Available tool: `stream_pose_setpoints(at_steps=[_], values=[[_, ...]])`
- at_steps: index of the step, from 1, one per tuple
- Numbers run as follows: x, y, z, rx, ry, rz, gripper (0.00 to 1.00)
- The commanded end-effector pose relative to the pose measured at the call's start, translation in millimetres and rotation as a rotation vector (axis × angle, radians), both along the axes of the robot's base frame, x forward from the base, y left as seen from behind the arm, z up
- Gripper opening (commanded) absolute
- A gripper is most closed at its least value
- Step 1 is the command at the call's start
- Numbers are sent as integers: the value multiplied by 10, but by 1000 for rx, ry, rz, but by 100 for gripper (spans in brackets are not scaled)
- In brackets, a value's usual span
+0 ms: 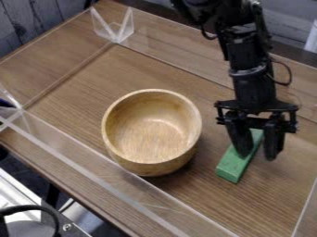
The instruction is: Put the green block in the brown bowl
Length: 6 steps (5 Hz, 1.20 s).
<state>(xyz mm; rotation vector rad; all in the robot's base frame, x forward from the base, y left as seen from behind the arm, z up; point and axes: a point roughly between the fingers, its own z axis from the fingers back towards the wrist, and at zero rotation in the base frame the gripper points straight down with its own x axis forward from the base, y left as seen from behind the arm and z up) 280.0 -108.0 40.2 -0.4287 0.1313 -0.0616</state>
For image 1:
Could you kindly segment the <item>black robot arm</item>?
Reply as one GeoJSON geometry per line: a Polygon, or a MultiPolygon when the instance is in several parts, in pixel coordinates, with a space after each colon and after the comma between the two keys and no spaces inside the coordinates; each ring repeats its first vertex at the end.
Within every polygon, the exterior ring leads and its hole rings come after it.
{"type": "Polygon", "coordinates": [[[297,131],[298,106],[277,99],[275,60],[258,0],[171,0],[179,14],[208,40],[216,40],[228,62],[235,98],[218,101],[216,123],[226,127],[239,156],[254,148],[251,130],[263,131],[263,152],[275,159],[285,134],[297,131]]]}

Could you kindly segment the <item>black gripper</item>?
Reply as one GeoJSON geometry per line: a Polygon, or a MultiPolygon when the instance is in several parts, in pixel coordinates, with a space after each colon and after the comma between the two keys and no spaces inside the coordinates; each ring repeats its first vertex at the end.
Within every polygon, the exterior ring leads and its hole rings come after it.
{"type": "Polygon", "coordinates": [[[298,106],[277,99],[273,67],[262,64],[250,69],[230,69],[234,98],[216,101],[216,123],[226,131],[240,157],[254,147],[251,129],[263,130],[263,153],[269,161],[283,149],[285,133],[297,132],[298,106]]]}

